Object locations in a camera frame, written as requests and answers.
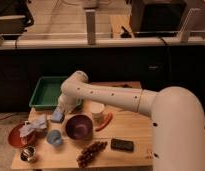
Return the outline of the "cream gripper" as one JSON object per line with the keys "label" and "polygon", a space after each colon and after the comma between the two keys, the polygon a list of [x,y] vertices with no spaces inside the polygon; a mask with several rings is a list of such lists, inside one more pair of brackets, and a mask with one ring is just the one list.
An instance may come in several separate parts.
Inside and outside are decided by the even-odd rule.
{"label": "cream gripper", "polygon": [[76,107],[76,99],[61,94],[58,98],[58,109],[63,114],[71,113]]}

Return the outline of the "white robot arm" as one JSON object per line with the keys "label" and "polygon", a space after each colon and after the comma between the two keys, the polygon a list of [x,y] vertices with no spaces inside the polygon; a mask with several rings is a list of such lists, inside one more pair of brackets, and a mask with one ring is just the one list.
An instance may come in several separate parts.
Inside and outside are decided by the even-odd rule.
{"label": "white robot arm", "polygon": [[79,98],[137,112],[151,118],[153,171],[205,171],[205,113],[186,88],[158,92],[93,85],[82,71],[61,84],[60,103],[68,111]]}

